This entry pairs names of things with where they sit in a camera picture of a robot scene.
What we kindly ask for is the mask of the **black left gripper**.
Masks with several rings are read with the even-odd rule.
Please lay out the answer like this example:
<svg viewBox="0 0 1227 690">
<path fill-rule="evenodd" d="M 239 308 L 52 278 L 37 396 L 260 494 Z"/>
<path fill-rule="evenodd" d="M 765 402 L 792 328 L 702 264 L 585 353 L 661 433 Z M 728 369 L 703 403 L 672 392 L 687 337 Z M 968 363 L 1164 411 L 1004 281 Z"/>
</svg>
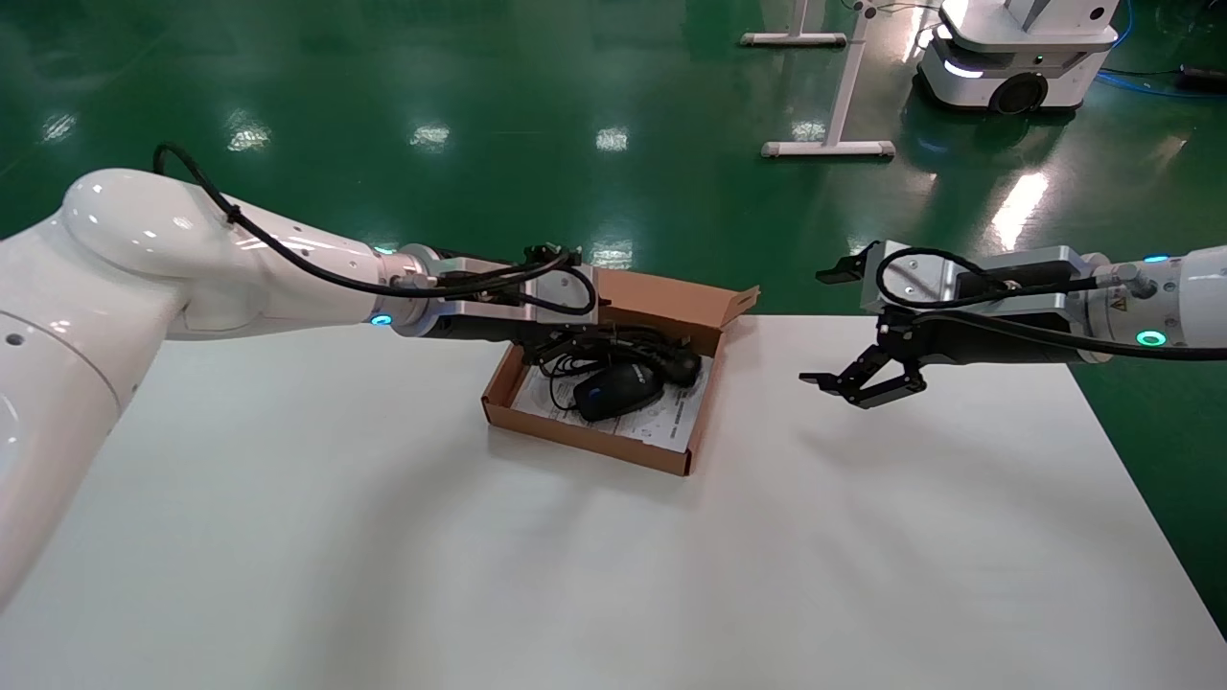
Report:
<svg viewBox="0 0 1227 690">
<path fill-rule="evenodd" d="M 496 318 L 437 318 L 422 339 L 447 339 L 459 341 L 512 343 L 525 351 L 539 351 L 552 343 L 578 331 L 571 324 L 546 324 L 534 320 L 509 320 Z M 632 347 L 659 381 L 691 388 L 703 370 L 702 357 L 691 349 L 690 336 L 671 336 L 654 327 L 636 324 L 599 324 L 573 336 L 580 347 L 596 347 L 622 343 Z"/>
</svg>

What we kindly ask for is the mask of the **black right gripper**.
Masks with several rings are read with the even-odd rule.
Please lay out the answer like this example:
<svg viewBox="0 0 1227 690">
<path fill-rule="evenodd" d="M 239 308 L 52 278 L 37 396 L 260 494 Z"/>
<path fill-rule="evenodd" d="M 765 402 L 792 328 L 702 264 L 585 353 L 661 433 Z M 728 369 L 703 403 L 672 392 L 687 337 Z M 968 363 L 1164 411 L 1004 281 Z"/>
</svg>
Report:
<svg viewBox="0 0 1227 690">
<path fill-rule="evenodd" d="M 817 270 L 816 280 L 829 287 L 863 281 L 867 258 L 879 244 L 872 241 L 856 254 Z M 1082 360 L 1074 349 L 987 331 L 960 320 L 919 323 L 910 311 L 886 309 L 879 316 L 879 345 L 867 346 L 840 373 L 800 373 L 800 381 L 859 409 L 875 409 L 923 393 L 926 381 L 920 365 L 1069 365 Z M 891 362 L 901 363 L 903 372 L 893 379 L 872 383 Z"/>
</svg>

